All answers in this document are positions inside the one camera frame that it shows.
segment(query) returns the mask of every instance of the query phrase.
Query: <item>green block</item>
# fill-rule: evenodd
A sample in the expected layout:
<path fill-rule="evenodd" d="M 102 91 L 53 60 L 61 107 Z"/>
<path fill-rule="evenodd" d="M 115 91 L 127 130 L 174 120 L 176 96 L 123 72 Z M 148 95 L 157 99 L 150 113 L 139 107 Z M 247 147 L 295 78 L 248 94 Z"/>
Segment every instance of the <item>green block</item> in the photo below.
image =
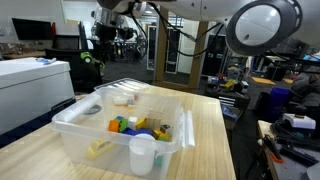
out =
<path fill-rule="evenodd" d="M 168 139 L 168 138 L 165 138 L 165 137 L 161 137 L 161 136 L 159 136 L 158 141 L 165 141 L 165 142 L 169 142 L 169 139 Z"/>
<path fill-rule="evenodd" d="M 158 166 L 162 166 L 162 161 L 163 161 L 163 156 L 158 156 L 155 160 L 154 160 L 154 164 L 158 165 Z"/>
<path fill-rule="evenodd" d="M 119 132 L 123 132 L 128 127 L 128 119 L 122 119 L 120 121 Z"/>

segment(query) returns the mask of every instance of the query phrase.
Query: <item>office chair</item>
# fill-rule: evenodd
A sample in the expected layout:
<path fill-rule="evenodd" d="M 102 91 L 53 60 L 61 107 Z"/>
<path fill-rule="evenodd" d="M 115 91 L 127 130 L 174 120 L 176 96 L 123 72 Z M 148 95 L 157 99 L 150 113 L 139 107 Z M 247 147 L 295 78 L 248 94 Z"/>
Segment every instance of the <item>office chair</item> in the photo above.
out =
<path fill-rule="evenodd" d="M 46 58 L 57 58 L 70 64 L 70 76 L 75 92 L 92 92 L 94 87 L 102 84 L 102 75 L 98 64 L 86 63 L 81 59 L 82 52 L 88 50 L 45 49 Z"/>
<path fill-rule="evenodd" d="M 86 30 L 84 28 L 82 21 L 79 22 L 78 28 L 79 28 L 79 32 L 80 32 L 81 49 L 87 50 L 87 49 L 89 49 L 89 47 L 88 47 L 88 42 L 87 42 Z"/>
<path fill-rule="evenodd" d="M 77 35 L 55 35 L 53 37 L 53 49 L 79 49 L 80 37 Z"/>

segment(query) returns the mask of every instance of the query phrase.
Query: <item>workbench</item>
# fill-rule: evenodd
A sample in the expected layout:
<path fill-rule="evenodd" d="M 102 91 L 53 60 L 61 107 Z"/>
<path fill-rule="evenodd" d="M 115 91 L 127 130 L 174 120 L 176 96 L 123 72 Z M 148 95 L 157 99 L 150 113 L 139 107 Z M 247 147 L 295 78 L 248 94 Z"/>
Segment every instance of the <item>workbench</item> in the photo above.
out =
<path fill-rule="evenodd" d="M 167 179 L 236 179 L 219 100 L 154 86 L 146 93 L 174 96 L 193 115 L 196 146 L 172 155 Z M 0 149 L 0 162 L 0 179 L 137 179 L 72 163 L 50 125 Z"/>
<path fill-rule="evenodd" d="M 6 54 L 6 55 L 3 55 L 3 58 L 21 59 L 21 58 L 28 58 L 28 57 L 45 57 L 45 56 L 46 56 L 45 51 L 34 51 L 34 52 L 23 53 L 23 54 Z"/>
<path fill-rule="evenodd" d="M 265 134 L 270 135 L 271 138 L 274 138 L 274 134 L 270 130 L 271 123 L 265 121 L 258 121 L 258 129 L 260 138 L 263 138 Z M 311 156 L 314 156 L 316 159 L 320 160 L 320 153 L 314 152 L 307 149 L 295 148 L 295 150 L 306 152 Z M 265 150 L 265 154 L 268 160 L 268 165 L 272 174 L 272 178 L 274 180 L 282 180 L 282 179 L 300 179 L 300 180 L 308 180 L 307 177 L 307 168 L 286 156 L 281 155 L 281 158 L 284 160 L 284 163 L 276 163 L 272 160 L 269 155 L 269 150 Z"/>

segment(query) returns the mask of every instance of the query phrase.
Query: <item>wooden block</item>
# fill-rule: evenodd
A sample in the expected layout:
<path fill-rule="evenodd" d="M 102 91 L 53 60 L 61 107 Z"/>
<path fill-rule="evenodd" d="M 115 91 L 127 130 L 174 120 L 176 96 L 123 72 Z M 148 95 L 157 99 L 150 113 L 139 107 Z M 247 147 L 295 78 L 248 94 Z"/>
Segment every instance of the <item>wooden block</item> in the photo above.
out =
<path fill-rule="evenodd" d="M 159 141 L 170 142 L 171 141 L 171 136 L 161 132 L 160 135 L 159 135 L 158 140 Z"/>
<path fill-rule="evenodd" d="M 159 136 L 161 134 L 161 131 L 159 130 L 153 130 L 153 137 L 158 140 Z"/>
<path fill-rule="evenodd" d="M 147 119 L 146 118 L 139 119 L 138 122 L 136 123 L 136 130 L 138 130 L 140 128 L 147 128 Z"/>
<path fill-rule="evenodd" d="M 108 126 L 108 131 L 119 132 L 119 125 L 120 125 L 119 120 L 111 120 Z"/>
<path fill-rule="evenodd" d="M 120 121 L 119 132 L 122 133 L 127 127 L 128 127 L 128 119 L 122 119 L 122 121 Z"/>
<path fill-rule="evenodd" d="M 136 130 L 137 120 L 138 120 L 137 117 L 130 116 L 129 119 L 128 119 L 128 127 L 133 129 L 133 130 Z"/>

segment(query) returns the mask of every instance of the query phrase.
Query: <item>white wall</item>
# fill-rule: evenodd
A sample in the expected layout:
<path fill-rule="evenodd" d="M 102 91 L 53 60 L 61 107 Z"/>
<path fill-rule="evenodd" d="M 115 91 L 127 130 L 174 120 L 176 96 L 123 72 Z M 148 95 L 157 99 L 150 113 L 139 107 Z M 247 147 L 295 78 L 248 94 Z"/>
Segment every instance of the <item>white wall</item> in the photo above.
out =
<path fill-rule="evenodd" d="M 70 20 L 82 21 L 86 35 L 89 37 L 91 36 L 91 28 L 95 21 L 91 17 L 91 12 L 96 10 L 97 5 L 97 2 L 64 1 L 65 17 Z"/>
<path fill-rule="evenodd" d="M 0 43 L 19 42 L 12 17 L 64 23 L 61 0 L 1 0 L 0 27 L 5 35 L 0 36 Z"/>
<path fill-rule="evenodd" d="M 196 37 L 198 33 L 198 21 L 184 20 L 182 31 Z M 185 36 L 181 36 L 180 51 L 186 54 L 194 54 L 195 43 Z M 178 72 L 190 74 L 193 57 L 187 57 L 180 54 Z"/>

